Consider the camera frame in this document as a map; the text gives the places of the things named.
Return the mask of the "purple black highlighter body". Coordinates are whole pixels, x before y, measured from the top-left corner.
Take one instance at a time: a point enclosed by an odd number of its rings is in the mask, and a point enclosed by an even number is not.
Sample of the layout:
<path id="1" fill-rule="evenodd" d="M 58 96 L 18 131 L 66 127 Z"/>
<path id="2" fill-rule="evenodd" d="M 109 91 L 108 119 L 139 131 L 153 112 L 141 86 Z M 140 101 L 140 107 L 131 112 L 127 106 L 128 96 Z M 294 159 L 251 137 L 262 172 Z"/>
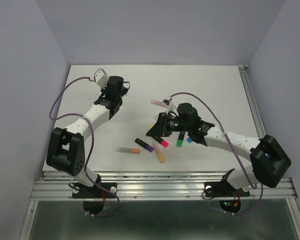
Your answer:
<path id="1" fill-rule="evenodd" d="M 144 142 L 143 140 L 141 140 L 139 138 L 136 138 L 134 140 L 134 142 L 149 152 L 152 152 L 154 150 L 154 148 L 152 146 L 150 146 L 148 143 Z"/>

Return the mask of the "gold pastel highlighter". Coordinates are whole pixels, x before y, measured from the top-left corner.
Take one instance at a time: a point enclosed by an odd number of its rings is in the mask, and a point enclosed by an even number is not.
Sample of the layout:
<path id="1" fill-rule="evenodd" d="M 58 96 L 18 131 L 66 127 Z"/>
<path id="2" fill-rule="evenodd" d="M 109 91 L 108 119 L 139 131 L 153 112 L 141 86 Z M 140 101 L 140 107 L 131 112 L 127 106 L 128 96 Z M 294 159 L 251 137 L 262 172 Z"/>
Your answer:
<path id="1" fill-rule="evenodd" d="M 160 163 L 164 163 L 165 162 L 165 158 L 164 158 L 164 156 L 163 156 L 163 154 L 162 154 L 162 152 L 160 150 L 159 145 L 156 143 L 156 141 L 152 142 L 152 146 L 154 148 L 154 151 L 155 151 L 155 153 L 157 155 L 157 158 L 158 158 L 159 162 Z"/>

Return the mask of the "blue black highlighter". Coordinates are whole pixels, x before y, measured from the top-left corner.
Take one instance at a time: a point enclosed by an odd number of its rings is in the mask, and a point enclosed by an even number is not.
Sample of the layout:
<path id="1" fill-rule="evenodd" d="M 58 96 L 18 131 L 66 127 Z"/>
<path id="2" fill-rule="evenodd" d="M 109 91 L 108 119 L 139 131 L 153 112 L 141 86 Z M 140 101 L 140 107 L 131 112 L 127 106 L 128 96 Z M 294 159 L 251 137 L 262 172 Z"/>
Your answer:
<path id="1" fill-rule="evenodd" d="M 189 143 L 192 143 L 192 142 L 193 142 L 193 140 L 192 140 L 190 137 L 187 138 L 187 141 L 188 141 Z"/>

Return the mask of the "peach pastel highlighter body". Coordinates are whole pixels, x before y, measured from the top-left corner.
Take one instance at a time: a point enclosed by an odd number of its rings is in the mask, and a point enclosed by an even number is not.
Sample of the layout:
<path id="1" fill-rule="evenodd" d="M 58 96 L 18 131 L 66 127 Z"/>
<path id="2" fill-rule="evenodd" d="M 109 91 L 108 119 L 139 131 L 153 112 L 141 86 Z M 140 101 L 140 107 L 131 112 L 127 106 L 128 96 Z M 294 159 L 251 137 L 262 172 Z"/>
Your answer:
<path id="1" fill-rule="evenodd" d="M 140 149 L 138 148 L 129 148 L 129 147 L 117 147 L 115 149 L 119 153 L 130 153 L 130 154 L 140 154 Z"/>

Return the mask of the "aluminium front rail frame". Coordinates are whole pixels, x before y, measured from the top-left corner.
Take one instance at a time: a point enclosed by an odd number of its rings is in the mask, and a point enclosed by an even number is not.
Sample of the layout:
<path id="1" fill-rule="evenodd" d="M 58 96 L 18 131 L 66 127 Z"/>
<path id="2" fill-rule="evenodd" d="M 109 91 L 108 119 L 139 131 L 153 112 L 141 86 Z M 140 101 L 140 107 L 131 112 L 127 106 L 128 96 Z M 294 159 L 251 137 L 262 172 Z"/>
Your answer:
<path id="1" fill-rule="evenodd" d="M 117 195 L 124 201 L 200 200 L 205 183 L 219 180 L 223 172 L 109 172 L 101 173 L 105 183 L 117 183 Z M 20 239 L 30 238 L 35 214 L 40 201 L 73 201 L 68 187 L 71 178 L 59 171 L 45 171 L 32 188 L 30 202 L 22 226 Z M 284 199 L 300 240 L 300 211 L 297 192 L 292 179 L 283 179 L 276 188 L 263 188 L 266 199 Z"/>

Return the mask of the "pink black highlighter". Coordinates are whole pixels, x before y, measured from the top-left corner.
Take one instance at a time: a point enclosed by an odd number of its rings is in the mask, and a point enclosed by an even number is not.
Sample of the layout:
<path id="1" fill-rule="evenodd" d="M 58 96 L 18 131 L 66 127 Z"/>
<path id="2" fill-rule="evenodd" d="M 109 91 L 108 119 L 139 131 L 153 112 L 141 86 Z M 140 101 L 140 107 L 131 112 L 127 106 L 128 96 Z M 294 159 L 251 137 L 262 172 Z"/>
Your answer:
<path id="1" fill-rule="evenodd" d="M 165 141 L 163 138 L 161 137 L 157 137 L 157 136 L 153 136 L 152 137 L 156 142 L 158 142 L 159 144 L 161 144 L 162 146 L 164 146 L 165 148 L 169 146 L 169 143 L 167 141 Z"/>

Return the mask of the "green black highlighter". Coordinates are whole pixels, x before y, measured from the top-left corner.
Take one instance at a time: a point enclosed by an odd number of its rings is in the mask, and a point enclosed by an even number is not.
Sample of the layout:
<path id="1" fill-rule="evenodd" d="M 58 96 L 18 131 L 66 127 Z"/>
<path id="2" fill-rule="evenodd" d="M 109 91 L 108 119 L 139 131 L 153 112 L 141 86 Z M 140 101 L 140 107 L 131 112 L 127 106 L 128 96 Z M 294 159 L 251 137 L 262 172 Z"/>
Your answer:
<path id="1" fill-rule="evenodd" d="M 183 144 L 183 141 L 184 141 L 184 138 L 185 138 L 185 132 L 184 131 L 181 131 L 178 135 L 178 139 L 177 139 L 177 142 L 176 142 L 176 146 L 177 147 L 181 147 L 182 144 Z"/>

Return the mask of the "aluminium right side rail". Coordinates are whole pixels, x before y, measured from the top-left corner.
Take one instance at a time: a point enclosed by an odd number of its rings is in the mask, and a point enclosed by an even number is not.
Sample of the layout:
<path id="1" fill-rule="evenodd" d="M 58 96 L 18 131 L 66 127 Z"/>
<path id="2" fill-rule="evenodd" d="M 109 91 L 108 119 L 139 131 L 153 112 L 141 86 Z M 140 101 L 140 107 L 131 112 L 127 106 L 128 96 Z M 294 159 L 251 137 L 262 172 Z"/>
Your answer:
<path id="1" fill-rule="evenodd" d="M 263 137 L 267 134 L 256 98 L 253 93 L 253 89 L 250 83 L 250 79 L 248 76 L 248 67 L 246 65 L 239 65 L 238 71 L 241 77 L 241 81 L 243 84 L 243 88 L 247 97 L 247 101 L 249 104 L 250 112 L 253 118 L 253 122 L 257 131 L 257 135 L 259 137 Z"/>

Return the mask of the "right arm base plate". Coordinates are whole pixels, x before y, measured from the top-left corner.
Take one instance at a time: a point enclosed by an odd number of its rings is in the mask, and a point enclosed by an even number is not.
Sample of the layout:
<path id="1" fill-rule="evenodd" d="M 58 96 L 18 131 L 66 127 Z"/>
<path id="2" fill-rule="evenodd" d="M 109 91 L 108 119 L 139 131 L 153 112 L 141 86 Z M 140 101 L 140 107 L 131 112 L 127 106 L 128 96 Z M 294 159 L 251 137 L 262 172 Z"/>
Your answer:
<path id="1" fill-rule="evenodd" d="M 234 189 L 229 183 L 222 181 L 208 181 L 204 183 L 203 195 L 208 199 L 249 197 L 250 192 L 242 188 Z"/>

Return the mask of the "pink pastel highlighter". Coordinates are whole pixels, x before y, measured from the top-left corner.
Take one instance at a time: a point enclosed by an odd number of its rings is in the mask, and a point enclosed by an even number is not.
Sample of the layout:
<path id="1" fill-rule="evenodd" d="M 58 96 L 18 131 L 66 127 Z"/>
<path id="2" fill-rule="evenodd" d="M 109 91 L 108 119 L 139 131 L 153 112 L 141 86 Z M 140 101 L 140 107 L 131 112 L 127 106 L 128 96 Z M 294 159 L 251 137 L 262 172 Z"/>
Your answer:
<path id="1" fill-rule="evenodd" d="M 158 101 L 158 100 L 153 100 L 153 99 L 152 99 L 152 100 L 150 101 L 150 103 L 153 104 L 153 105 L 161 106 L 161 107 L 164 107 L 164 106 L 165 106 L 164 103 L 162 103 L 161 101 Z"/>

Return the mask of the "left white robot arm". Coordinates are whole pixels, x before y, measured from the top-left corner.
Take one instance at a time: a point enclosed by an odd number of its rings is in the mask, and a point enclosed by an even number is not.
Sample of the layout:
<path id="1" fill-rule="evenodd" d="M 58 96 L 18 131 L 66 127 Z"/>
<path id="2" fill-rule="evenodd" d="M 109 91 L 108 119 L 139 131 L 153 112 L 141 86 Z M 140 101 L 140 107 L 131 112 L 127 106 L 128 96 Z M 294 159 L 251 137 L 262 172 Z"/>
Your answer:
<path id="1" fill-rule="evenodd" d="M 101 177 L 88 168 L 92 154 L 85 152 L 85 141 L 94 139 L 94 131 L 119 111 L 122 98 L 129 91 L 124 86 L 127 81 L 121 76 L 99 72 L 93 82 L 100 87 L 100 96 L 85 114 L 69 114 L 78 118 L 74 123 L 52 130 L 45 160 L 48 166 L 68 174 L 83 185 L 90 197 L 101 193 Z"/>

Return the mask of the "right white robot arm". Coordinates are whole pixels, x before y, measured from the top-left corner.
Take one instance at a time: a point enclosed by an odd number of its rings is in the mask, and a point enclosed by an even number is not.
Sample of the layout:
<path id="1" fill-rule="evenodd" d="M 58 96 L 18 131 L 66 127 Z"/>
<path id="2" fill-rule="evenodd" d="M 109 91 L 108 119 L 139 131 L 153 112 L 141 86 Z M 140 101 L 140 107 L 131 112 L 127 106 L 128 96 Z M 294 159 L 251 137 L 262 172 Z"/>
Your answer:
<path id="1" fill-rule="evenodd" d="M 244 158 L 250 162 L 247 167 L 230 169 L 222 177 L 217 189 L 225 195 L 256 184 L 276 188 L 292 164 L 273 136 L 266 134 L 256 138 L 225 131 L 202 120 L 190 103 L 181 103 L 177 107 L 177 115 L 170 111 L 159 113 L 146 136 L 169 137 L 173 132 L 185 132 L 197 144 L 232 152 L 238 161 Z"/>

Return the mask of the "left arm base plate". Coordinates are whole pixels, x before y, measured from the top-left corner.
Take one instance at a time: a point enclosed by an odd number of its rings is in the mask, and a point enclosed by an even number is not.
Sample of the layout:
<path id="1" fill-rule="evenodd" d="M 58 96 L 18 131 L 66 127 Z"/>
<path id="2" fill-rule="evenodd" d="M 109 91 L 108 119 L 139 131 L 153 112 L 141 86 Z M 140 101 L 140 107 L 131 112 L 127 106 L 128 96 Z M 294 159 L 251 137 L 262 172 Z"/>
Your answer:
<path id="1" fill-rule="evenodd" d="M 103 190 L 99 189 L 96 186 L 87 187 L 78 182 L 69 183 L 68 186 L 72 189 L 72 198 L 73 199 L 102 199 L 104 194 Z M 108 191 L 110 191 L 111 187 L 117 188 L 118 184 L 116 182 L 102 182 L 101 186 Z M 115 197 L 106 192 L 106 199 L 114 199 Z"/>

